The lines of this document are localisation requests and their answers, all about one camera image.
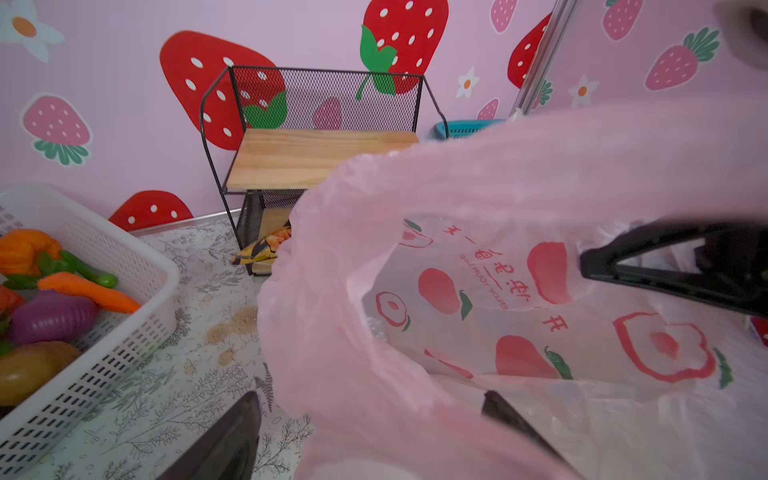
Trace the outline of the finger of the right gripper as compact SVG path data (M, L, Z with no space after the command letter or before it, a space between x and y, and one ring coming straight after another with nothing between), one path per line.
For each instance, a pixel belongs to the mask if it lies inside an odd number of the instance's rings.
M767 316L767 223L662 220L580 254L583 277Z

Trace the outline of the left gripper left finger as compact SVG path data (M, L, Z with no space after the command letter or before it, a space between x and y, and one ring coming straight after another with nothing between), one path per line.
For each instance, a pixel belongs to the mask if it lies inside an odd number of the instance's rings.
M248 480L259 445L261 408L255 391L235 402L158 480Z

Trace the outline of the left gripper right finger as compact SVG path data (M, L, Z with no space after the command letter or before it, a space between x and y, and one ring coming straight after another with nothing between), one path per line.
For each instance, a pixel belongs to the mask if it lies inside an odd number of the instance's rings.
M487 391L481 409L483 416L503 424L511 430L522 434L538 447L547 451L550 455L575 471L573 466L556 450L539 432L498 392Z

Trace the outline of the pink plastic grocery bag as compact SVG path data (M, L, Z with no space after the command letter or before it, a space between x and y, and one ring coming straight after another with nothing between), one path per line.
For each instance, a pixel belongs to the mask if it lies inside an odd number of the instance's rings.
M740 313L587 279L656 220L767 221L760 97L562 111L346 161L258 296L299 479L763 479ZM482 415L498 392L575 469Z

